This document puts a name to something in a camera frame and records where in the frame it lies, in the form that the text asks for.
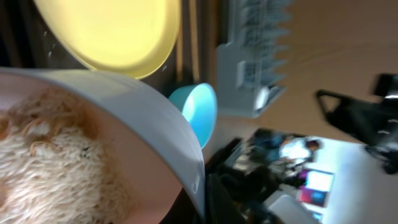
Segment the wooden chopstick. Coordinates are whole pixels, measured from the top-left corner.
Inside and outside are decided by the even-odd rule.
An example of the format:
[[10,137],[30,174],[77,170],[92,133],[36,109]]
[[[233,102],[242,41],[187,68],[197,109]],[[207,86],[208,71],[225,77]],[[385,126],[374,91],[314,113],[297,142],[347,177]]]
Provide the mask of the wooden chopstick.
[[190,16],[190,42],[192,54],[192,75],[193,81],[200,81],[200,60],[198,51],[198,30],[197,30],[197,4],[196,0],[189,0],[189,16]]
[[180,1],[180,27],[175,43],[175,68],[177,83],[183,80],[183,1]]

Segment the leftover noodles and rice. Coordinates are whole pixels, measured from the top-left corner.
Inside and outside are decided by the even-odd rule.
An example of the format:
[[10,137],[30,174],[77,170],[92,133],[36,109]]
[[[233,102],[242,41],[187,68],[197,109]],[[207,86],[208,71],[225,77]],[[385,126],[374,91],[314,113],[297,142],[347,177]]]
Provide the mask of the leftover noodles and rice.
[[1,111],[2,223],[122,223],[137,205],[75,95],[48,88]]

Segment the blue bowl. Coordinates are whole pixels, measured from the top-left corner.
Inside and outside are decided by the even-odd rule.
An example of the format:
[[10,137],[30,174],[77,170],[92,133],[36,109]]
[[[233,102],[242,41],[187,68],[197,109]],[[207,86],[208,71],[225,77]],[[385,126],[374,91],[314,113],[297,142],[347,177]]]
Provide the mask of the blue bowl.
[[213,87],[208,83],[183,86],[176,89],[169,100],[189,122],[200,147],[210,140],[218,113],[218,103]]

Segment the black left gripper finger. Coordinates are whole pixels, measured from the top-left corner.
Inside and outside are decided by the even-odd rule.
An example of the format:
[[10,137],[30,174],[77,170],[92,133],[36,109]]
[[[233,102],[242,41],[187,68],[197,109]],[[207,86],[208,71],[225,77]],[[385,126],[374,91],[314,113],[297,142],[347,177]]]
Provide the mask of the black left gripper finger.
[[205,217],[200,218],[182,189],[161,224],[246,224],[216,174],[206,177]]

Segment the white bowl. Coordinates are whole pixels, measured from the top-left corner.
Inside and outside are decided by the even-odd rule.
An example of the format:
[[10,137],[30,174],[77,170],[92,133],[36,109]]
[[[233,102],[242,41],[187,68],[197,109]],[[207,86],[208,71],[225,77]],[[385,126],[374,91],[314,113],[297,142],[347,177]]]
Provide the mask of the white bowl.
[[190,223],[173,211],[181,191],[205,219],[205,166],[201,146],[181,112],[142,81],[89,70],[1,69],[1,107],[49,86],[83,99],[99,138],[113,151],[121,173],[138,194],[129,223]]

